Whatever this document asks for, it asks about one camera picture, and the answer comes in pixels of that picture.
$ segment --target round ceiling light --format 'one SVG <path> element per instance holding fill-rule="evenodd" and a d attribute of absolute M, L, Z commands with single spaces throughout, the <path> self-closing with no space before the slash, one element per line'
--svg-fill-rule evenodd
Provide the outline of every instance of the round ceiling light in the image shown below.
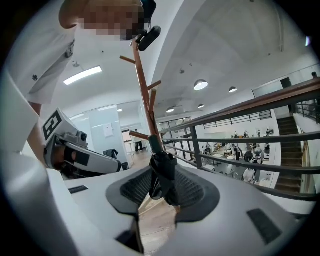
<path fill-rule="evenodd" d="M 173 111 L 175 111 L 173 107 L 169 107 L 169 108 L 166 110 L 167 113 L 171 113 L 171 112 L 173 112 Z"/>
<path fill-rule="evenodd" d="M 200 91 L 208 86 L 208 82 L 203 79 L 199 79 L 194 83 L 194 90 L 195 91 Z"/>
<path fill-rule="evenodd" d="M 236 87 L 232 86 L 229 89 L 229 93 L 234 93 L 236 90 L 238 90 Z"/>

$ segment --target fluorescent light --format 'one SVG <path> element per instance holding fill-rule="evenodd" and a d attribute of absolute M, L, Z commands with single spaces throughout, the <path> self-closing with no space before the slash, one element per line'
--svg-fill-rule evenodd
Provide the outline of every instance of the fluorescent light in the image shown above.
<path fill-rule="evenodd" d="M 97 127 L 101 127 L 101 126 L 104 126 L 104 125 L 101 124 L 101 125 L 94 126 L 94 127 L 92 127 L 92 128 L 97 128 Z"/>
<path fill-rule="evenodd" d="M 173 107 L 169 107 L 169 108 L 166 110 L 167 113 L 171 113 L 171 112 L 173 112 L 173 111 L 175 111 Z"/>
<path fill-rule="evenodd" d="M 200 90 L 206 88 L 207 86 L 208 86 L 208 82 L 203 79 L 200 79 L 194 83 L 193 88 L 195 91 L 200 91 Z"/>
<path fill-rule="evenodd" d="M 99 108 L 98 111 L 111 110 L 111 109 L 114 109 L 115 107 L 116 107 L 116 105 L 105 106 L 103 108 Z"/>
<path fill-rule="evenodd" d="M 232 86 L 229 89 L 229 93 L 234 93 L 236 90 L 238 90 L 236 87 Z"/>
<path fill-rule="evenodd" d="M 309 36 L 307 36 L 306 38 L 305 38 L 305 46 L 307 47 L 308 45 L 310 45 L 310 37 Z"/>
<path fill-rule="evenodd" d="M 71 117 L 70 120 L 75 120 L 75 119 L 83 117 L 83 116 L 84 116 L 84 114 L 78 114 L 78 115 Z"/>
<path fill-rule="evenodd" d="M 100 66 L 97 66 L 70 77 L 69 79 L 65 80 L 64 83 L 68 86 L 82 78 L 86 78 L 100 72 L 102 72 L 102 69 Z"/>

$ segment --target wooden handrail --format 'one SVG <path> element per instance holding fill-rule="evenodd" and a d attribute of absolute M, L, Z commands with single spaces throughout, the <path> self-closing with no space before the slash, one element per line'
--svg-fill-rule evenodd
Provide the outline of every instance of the wooden handrail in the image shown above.
<path fill-rule="evenodd" d="M 280 108 L 297 102 L 308 101 L 320 97 L 320 78 L 312 79 L 297 85 L 278 90 L 237 105 L 224 108 L 215 113 L 207 114 L 191 121 L 164 129 L 161 133 L 175 131 L 177 129 L 204 125 L 216 121 L 240 117 L 256 112 L 262 112 L 274 108 Z"/>

